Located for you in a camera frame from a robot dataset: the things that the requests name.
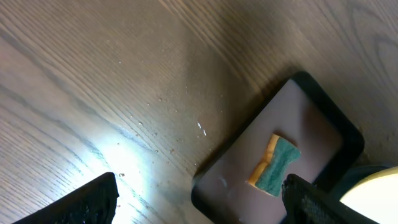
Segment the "green scouring pad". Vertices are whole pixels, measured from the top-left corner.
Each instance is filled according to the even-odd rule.
[[[279,196],[287,166],[299,157],[300,151],[292,143],[273,134],[248,183],[272,196]]]

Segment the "brown wooden surface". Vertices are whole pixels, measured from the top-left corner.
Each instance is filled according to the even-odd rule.
[[[209,223],[195,171],[298,69],[365,162],[398,164],[397,21],[393,0],[0,1],[0,222],[110,170],[115,223]]]

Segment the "sponge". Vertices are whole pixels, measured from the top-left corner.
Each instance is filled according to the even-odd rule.
[[[269,195],[278,197],[287,166],[300,155],[300,151],[292,143],[273,134],[248,183]]]

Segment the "wood grain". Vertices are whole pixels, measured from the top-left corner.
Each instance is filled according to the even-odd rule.
[[[195,171],[298,69],[363,162],[397,165],[396,21],[393,0],[0,1],[0,222],[112,171],[115,223],[208,223]]]

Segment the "green sponge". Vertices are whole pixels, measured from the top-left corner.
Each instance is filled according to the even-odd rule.
[[[287,166],[299,157],[300,151],[292,143],[273,134],[248,183],[272,196],[279,196]]]

